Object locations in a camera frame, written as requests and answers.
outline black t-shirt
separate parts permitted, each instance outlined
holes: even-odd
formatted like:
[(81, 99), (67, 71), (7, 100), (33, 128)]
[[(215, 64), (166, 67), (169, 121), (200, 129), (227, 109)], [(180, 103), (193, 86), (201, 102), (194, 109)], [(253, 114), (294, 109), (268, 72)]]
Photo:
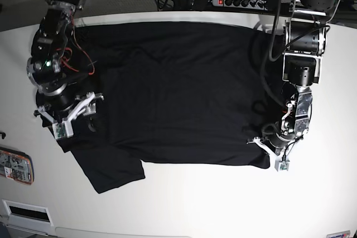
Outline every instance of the black t-shirt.
[[(267, 154), (247, 144), (276, 109), (268, 109), (258, 73), (268, 35), (184, 22), (76, 32), (105, 100), (59, 144), (98, 193), (143, 179), (141, 160), (269, 167)], [(269, 68), (270, 81), (280, 81), (281, 63)]]

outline power strip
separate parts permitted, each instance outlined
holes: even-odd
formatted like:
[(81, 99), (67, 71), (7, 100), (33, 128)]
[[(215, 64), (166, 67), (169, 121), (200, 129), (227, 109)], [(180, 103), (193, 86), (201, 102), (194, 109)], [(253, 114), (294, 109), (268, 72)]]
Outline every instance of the power strip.
[(245, 8), (257, 11), (267, 11), (266, 0), (212, 0), (215, 7)]

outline small white label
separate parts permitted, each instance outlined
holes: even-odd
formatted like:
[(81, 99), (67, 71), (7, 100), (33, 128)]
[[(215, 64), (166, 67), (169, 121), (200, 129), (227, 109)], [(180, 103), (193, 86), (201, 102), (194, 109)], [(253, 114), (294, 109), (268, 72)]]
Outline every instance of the small white label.
[(9, 179), (13, 179), (12, 169), (8, 167), (4, 167), (4, 168), (5, 168), (5, 176)]

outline circuit board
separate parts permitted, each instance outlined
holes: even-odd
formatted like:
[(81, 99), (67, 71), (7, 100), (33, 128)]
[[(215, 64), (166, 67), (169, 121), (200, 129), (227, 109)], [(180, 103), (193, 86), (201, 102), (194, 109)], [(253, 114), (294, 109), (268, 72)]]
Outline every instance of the circuit board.
[(31, 157), (0, 147), (0, 176), (31, 185), (34, 180)]

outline white table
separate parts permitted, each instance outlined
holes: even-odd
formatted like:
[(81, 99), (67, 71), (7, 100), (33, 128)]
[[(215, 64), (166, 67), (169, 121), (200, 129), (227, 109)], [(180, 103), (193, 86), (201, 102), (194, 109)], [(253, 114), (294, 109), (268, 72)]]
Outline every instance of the white table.
[[(198, 21), (254, 27), (271, 18), (218, 12), (155, 12), (85, 18), (79, 25)], [(35, 182), (0, 178), (0, 198), (49, 208), (56, 227), (192, 238), (323, 238), (357, 229), (357, 30), (331, 26), (311, 131), (289, 172), (208, 164), (144, 163), (146, 179), (97, 194), (40, 118), (26, 76), (38, 26), (0, 32), (0, 144), (29, 154)], [(0, 205), (1, 215), (4, 209)]]

